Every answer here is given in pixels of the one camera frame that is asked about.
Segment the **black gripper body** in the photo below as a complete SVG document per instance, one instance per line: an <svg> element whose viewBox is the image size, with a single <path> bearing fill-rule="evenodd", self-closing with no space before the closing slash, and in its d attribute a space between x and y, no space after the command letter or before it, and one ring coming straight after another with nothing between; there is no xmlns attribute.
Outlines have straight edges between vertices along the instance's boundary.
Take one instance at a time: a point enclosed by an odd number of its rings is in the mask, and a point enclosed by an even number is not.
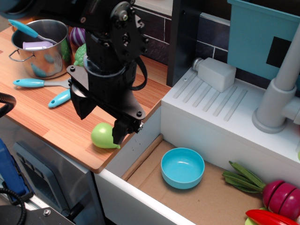
<svg viewBox="0 0 300 225"><path fill-rule="evenodd" d="M139 132L143 126L145 111L133 95L134 91L145 87L145 82L134 86L136 68L145 73L145 64L140 57L136 58L115 72L100 70L87 56L84 66L67 67L70 74L70 89L82 92L105 112L116 120L126 120L128 132Z"/></svg>

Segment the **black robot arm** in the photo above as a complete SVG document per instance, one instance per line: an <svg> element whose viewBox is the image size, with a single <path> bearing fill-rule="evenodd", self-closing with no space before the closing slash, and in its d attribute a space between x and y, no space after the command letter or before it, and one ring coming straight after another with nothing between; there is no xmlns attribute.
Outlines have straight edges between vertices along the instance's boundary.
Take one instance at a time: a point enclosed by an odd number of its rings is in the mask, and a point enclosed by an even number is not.
<svg viewBox="0 0 300 225"><path fill-rule="evenodd" d="M139 132L145 112L133 93L146 82L134 85L136 69L147 77L141 55L148 39L131 0L36 0L35 15L85 29L83 68L67 68L70 93L81 119L98 106L115 118L113 142Z"/></svg>

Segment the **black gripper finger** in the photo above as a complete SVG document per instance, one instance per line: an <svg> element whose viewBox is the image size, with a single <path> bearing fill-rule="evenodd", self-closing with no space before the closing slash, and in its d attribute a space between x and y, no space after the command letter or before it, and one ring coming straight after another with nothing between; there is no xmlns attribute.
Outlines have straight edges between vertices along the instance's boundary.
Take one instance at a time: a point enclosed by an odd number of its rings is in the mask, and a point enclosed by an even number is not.
<svg viewBox="0 0 300 225"><path fill-rule="evenodd" d="M128 123L126 120L116 120L112 129L113 143L122 144L128 134Z"/></svg>
<svg viewBox="0 0 300 225"><path fill-rule="evenodd" d="M71 88L70 96L77 115L85 119L97 106L90 97L85 96L78 89Z"/></svg>

